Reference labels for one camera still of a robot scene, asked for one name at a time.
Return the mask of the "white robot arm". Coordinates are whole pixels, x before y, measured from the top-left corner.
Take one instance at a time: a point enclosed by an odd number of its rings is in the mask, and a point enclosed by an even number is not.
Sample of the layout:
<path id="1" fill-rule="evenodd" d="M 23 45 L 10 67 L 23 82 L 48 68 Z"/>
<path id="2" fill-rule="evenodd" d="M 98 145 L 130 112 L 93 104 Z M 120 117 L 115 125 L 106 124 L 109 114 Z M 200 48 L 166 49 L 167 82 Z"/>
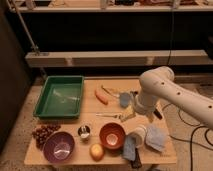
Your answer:
<path id="1" fill-rule="evenodd" d="M 213 100 L 175 84 L 171 68 L 162 66 L 145 71 L 140 75 L 139 83 L 139 93 L 130 95 L 134 112 L 149 115 L 155 111 L 158 100 L 162 98 L 213 130 Z"/>

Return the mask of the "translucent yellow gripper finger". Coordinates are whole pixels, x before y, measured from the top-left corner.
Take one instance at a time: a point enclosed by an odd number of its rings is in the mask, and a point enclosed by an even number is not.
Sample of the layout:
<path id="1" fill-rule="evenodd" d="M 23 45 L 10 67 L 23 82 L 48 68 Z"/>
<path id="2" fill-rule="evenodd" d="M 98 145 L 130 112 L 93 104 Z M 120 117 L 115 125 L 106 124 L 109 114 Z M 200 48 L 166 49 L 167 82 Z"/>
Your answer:
<path id="1" fill-rule="evenodd" d="M 120 116 L 120 121 L 121 121 L 121 122 L 125 122 L 125 121 L 127 121 L 128 119 L 134 118 L 135 116 L 136 116 L 135 113 L 122 114 L 122 115 Z"/>

